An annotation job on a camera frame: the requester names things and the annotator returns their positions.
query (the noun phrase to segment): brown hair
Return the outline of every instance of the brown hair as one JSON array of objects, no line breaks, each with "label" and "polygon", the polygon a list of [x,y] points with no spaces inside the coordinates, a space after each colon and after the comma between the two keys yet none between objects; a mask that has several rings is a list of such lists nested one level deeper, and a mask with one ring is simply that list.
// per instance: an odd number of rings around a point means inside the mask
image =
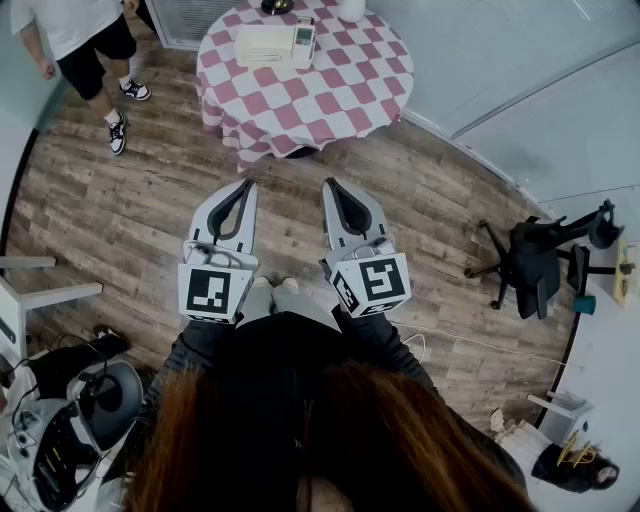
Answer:
[{"label": "brown hair", "polygon": [[[170,378],[135,467],[128,511],[191,510],[196,502],[216,510],[213,497],[224,489],[215,488],[211,473],[222,461],[216,465],[207,438],[224,435],[216,427],[218,403],[212,379],[189,372]],[[407,377],[360,364],[329,368],[320,379],[307,407],[302,473],[306,500],[299,503],[309,510],[318,478],[355,510],[533,511],[438,397]],[[251,482],[244,485],[250,493]]]}]

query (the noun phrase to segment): white stool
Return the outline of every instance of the white stool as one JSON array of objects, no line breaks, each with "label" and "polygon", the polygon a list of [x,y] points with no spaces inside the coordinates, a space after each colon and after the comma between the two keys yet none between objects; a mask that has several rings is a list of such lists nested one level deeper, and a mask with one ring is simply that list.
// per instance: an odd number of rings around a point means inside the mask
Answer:
[{"label": "white stool", "polygon": [[[51,257],[0,257],[0,268],[53,267]],[[17,293],[0,277],[0,354],[11,366],[27,357],[27,311],[102,292],[100,283],[80,284],[34,293]]]},{"label": "white stool", "polygon": [[564,442],[575,430],[580,431],[579,435],[584,435],[586,431],[584,426],[591,416],[593,405],[588,400],[568,391],[563,394],[547,391],[547,396],[552,399],[551,402],[534,395],[527,397],[530,401],[548,409],[539,427],[540,432],[559,446],[564,446]]}]

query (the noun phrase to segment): round table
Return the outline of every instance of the round table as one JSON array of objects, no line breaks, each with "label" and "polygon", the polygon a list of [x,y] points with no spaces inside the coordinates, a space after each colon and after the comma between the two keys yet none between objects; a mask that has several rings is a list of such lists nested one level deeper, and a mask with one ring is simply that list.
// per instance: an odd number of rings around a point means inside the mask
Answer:
[{"label": "round table", "polygon": [[[413,88],[413,62],[400,36],[367,11],[359,23],[338,18],[335,0],[295,0],[294,10],[269,16],[261,0],[220,17],[198,52],[197,91],[205,130],[222,130],[238,153],[238,171],[260,157],[286,157],[302,147],[365,137],[396,120]],[[238,66],[234,40],[243,24],[295,25],[315,19],[310,69]]]}]

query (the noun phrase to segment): person's hand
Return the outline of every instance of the person's hand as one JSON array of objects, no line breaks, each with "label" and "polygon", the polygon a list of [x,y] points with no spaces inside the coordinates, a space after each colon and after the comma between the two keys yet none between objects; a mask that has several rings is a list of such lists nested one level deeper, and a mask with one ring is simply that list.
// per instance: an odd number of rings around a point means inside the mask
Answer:
[{"label": "person's hand", "polygon": [[140,0],[124,0],[124,5],[126,5],[133,12],[136,12],[138,10],[138,7],[140,7]]},{"label": "person's hand", "polygon": [[54,76],[56,76],[56,67],[49,59],[42,59],[38,63],[38,67],[40,68],[40,74],[42,75],[42,78],[44,78],[45,80],[51,80]]}]

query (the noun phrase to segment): vent grille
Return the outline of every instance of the vent grille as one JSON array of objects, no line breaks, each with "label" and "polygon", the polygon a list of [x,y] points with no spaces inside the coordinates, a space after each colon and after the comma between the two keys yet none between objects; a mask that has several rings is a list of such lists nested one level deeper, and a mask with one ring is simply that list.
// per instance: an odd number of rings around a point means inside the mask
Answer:
[{"label": "vent grille", "polygon": [[198,50],[209,27],[245,0],[151,0],[168,47]]}]

